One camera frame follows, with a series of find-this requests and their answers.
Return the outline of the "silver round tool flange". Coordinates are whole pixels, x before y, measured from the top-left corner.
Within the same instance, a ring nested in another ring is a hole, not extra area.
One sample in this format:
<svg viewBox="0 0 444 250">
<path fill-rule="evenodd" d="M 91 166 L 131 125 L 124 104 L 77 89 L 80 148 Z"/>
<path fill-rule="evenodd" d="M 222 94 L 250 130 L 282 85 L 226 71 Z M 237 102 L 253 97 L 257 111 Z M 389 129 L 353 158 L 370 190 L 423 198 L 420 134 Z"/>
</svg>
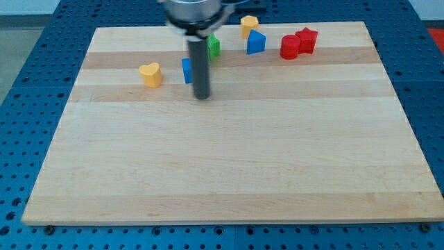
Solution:
<svg viewBox="0 0 444 250">
<path fill-rule="evenodd" d="M 221 0 L 164 0 L 167 24 L 179 34 L 206 38 L 224 25 L 235 3 Z"/>
</svg>

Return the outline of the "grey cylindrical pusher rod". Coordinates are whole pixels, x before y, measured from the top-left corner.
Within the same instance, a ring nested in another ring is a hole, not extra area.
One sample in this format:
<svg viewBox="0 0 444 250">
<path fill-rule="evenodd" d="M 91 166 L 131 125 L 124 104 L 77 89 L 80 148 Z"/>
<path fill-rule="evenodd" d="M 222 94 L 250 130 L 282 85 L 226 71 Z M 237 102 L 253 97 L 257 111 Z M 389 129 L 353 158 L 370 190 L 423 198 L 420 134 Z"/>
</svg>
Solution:
<svg viewBox="0 0 444 250">
<path fill-rule="evenodd" d="M 210 61 L 207 39 L 188 37 L 187 46 L 194 96 L 199 100 L 205 100 L 211 95 Z"/>
</svg>

